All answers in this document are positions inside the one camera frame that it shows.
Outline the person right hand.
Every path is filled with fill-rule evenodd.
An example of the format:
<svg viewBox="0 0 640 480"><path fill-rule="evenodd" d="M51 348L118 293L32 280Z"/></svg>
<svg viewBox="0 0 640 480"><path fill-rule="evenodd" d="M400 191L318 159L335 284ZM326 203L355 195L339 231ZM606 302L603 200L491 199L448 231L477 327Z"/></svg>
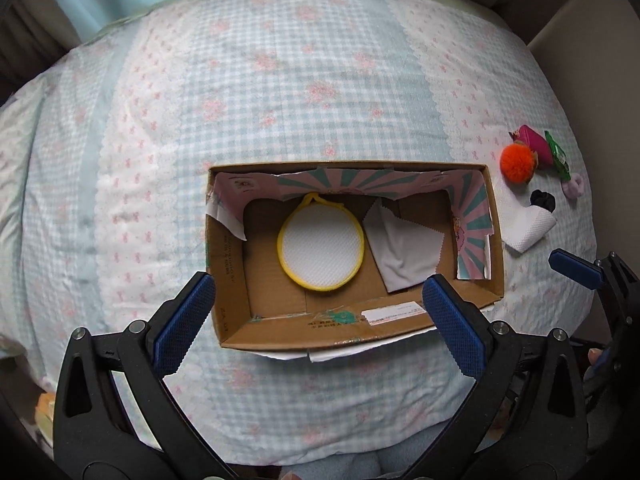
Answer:
<svg viewBox="0 0 640 480"><path fill-rule="evenodd" d="M589 360L590 366L593 368L602 366L608 359L609 353L610 352L608 351L608 349L598 349L598 348L590 349L588 351L588 360Z"/></svg>

